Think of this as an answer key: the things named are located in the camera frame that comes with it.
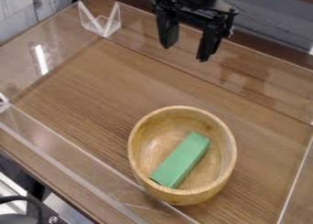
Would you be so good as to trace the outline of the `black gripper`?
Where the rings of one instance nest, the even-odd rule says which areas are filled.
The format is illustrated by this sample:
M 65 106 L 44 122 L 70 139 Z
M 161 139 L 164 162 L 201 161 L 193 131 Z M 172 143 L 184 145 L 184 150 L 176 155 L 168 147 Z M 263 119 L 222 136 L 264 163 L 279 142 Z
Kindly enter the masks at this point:
M 234 23 L 236 9 L 223 0 L 153 0 L 156 27 L 163 48 L 177 42 L 177 19 L 191 22 L 220 20 L 226 25 Z M 206 25 L 196 50 L 196 59 L 206 62 L 220 44 L 220 30 L 216 25 Z

